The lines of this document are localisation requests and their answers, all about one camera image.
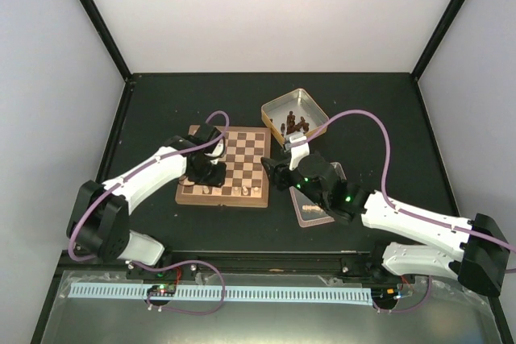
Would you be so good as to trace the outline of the wooden chess board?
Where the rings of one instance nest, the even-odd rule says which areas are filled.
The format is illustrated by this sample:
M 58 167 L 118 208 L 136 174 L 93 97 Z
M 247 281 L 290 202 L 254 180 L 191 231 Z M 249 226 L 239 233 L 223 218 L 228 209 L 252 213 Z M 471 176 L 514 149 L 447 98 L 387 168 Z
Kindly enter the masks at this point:
M 176 203 L 179 205 L 230 206 L 242 208 L 265 208 L 268 206 L 269 184 L 260 162 L 270 156 L 271 131 L 266 127 L 231 126 L 226 133 L 226 153 L 221 159 L 227 166 L 222 187 L 209 187 L 183 179 L 177 186 Z M 249 194 L 241 194 L 248 187 Z M 253 187 L 260 192 L 254 193 Z

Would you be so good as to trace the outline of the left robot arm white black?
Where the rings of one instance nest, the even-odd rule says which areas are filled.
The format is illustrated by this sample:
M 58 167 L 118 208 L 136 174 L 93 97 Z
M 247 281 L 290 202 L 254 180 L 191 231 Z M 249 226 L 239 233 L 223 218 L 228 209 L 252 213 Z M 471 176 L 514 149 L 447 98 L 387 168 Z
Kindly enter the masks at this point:
M 152 156 L 113 179 L 85 182 L 67 226 L 69 251 L 78 245 L 103 262 L 116 259 L 142 263 L 156 279 L 167 277 L 173 259 L 153 237 L 130 229 L 132 212 L 167 183 L 186 177 L 192 182 L 220 187 L 226 165 L 224 132 L 203 123 L 192 135 L 174 136 Z

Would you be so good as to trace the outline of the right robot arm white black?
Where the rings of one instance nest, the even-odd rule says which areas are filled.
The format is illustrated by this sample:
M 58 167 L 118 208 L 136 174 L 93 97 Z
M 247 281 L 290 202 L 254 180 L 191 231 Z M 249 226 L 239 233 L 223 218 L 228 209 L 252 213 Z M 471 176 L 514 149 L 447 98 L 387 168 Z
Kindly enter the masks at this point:
M 380 191 L 367 191 L 341 177 L 318 154 L 298 162 L 262 158 L 271 186 L 295 188 L 326 215 L 347 226 L 355 219 L 370 229 L 412 240 L 392 242 L 368 259 L 368 276 L 384 282 L 392 275 L 440 276 L 457 280 L 482 296 L 500 296 L 510 257 L 509 243 L 488 215 L 449 217 L 405 206 Z

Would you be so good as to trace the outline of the gold tin box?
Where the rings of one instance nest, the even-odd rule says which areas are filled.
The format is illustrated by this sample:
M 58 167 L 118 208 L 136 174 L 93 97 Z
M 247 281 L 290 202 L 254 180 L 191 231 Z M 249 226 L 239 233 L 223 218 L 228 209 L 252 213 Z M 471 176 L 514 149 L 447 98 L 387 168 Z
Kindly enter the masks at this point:
M 261 119 L 283 146 L 291 135 L 310 137 L 329 117 L 306 90 L 295 89 L 263 104 Z

